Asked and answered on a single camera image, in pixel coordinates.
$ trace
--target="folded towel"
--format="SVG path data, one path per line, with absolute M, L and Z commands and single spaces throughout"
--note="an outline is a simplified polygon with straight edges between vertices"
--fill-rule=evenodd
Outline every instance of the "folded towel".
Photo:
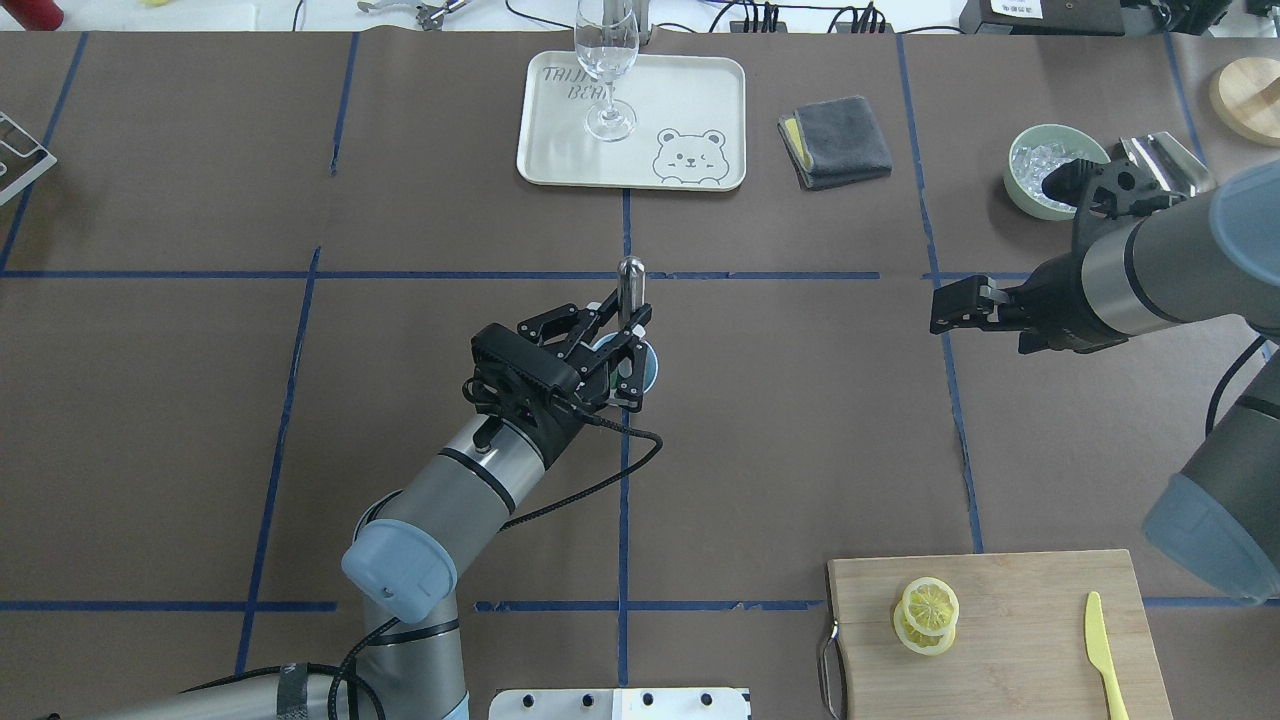
M 893 172 L 884 135 L 863 96 L 801 105 L 794 115 L 778 118 L 778 132 L 809 190 Z

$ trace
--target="black box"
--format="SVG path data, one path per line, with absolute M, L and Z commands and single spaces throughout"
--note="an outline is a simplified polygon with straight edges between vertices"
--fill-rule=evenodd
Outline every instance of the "black box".
M 969 0 L 960 29 L 986 35 L 1124 35 L 1120 0 Z

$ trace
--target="wine glass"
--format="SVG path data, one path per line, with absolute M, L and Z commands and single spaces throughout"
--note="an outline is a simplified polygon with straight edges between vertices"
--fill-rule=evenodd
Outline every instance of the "wine glass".
M 613 83 L 640 54 L 635 0 L 579 0 L 573 45 L 582 69 L 604 83 L 604 100 L 586 110 L 586 131 L 604 142 L 627 137 L 636 127 L 636 111 L 613 99 Z

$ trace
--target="ice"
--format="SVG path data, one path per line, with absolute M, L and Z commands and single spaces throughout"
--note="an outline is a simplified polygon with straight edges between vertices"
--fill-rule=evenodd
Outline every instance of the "ice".
M 1074 213 L 1075 208 L 1066 202 L 1046 197 L 1044 191 L 1041 190 L 1041 183 L 1061 165 L 1071 160 L 1087 158 L 1088 154 L 1084 150 L 1078 147 L 1068 149 L 1061 142 L 1050 142 L 1048 145 L 1037 145 L 1036 147 L 1018 147 L 1014 150 L 1012 160 L 1014 179 L 1041 204 L 1055 210 L 1062 210 L 1064 213 Z

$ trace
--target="bear drawing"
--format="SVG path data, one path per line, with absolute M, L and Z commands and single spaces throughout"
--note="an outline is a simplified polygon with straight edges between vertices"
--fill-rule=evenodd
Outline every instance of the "bear drawing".
M 724 133 L 680 135 L 667 128 L 658 133 L 658 156 L 653 172 L 663 184 L 719 184 L 728 174 Z

